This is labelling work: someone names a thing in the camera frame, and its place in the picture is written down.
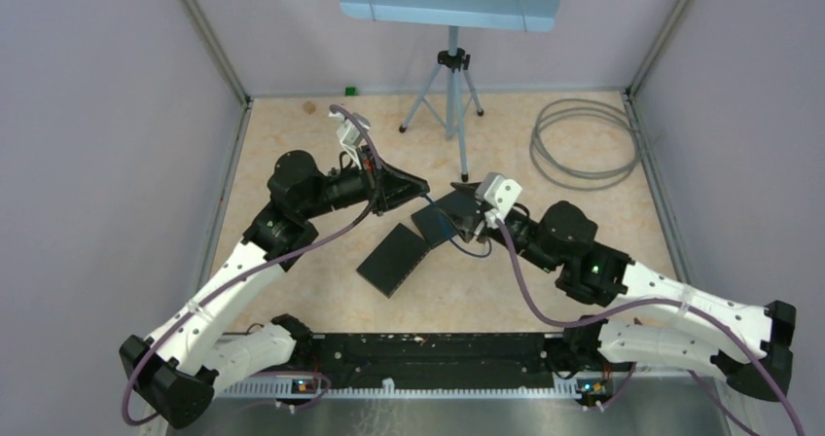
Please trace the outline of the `black network switch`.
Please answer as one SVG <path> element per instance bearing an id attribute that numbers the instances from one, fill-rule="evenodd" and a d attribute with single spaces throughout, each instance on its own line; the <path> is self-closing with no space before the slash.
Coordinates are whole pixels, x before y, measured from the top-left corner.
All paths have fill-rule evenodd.
<path id="1" fill-rule="evenodd" d="M 437 248 L 457 235 L 455 228 L 433 206 L 419 209 L 412 214 L 411 219 L 430 248 Z"/>

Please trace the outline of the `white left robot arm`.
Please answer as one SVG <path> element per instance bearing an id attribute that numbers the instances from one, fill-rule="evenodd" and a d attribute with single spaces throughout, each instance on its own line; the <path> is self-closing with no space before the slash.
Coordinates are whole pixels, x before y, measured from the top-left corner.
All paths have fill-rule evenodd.
<path id="1" fill-rule="evenodd" d="M 328 173 L 307 151 L 282 155 L 268 181 L 269 202 L 224 266 L 162 326 L 122 343 L 119 355 L 128 381 L 121 413 L 127 425 L 163 418 L 185 428 L 232 385 L 272 366 L 295 372 L 308 365 L 308 331 L 287 316 L 255 333 L 219 341 L 307 252 L 344 236 L 368 215 L 394 210 L 430 190 L 424 178 L 382 162 L 367 147 L 355 154 L 353 163 Z"/>

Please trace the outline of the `black mat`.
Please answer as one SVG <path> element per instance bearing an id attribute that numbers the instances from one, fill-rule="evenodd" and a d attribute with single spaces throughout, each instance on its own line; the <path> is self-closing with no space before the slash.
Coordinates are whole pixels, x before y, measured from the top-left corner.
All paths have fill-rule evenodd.
<path id="1" fill-rule="evenodd" d="M 356 272 L 384 297 L 390 298 L 430 250 L 423 237 L 397 224 Z"/>

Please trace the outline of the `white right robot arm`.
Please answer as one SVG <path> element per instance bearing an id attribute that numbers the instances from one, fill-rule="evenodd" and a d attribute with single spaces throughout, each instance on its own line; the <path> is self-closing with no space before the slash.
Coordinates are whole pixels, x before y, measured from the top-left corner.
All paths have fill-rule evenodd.
<path id="1" fill-rule="evenodd" d="M 512 266 L 557 272 L 556 288 L 602 313 L 563 324 L 573 362 L 645 362 L 703 373 L 763 401 L 786 398 L 793 374 L 795 308 L 747 305 L 662 275 L 599 243 L 597 225 L 573 203 L 553 203 L 539 220 L 519 202 L 518 182 L 490 173 L 454 189 L 473 200 L 448 221 L 465 240 L 491 240 Z"/>

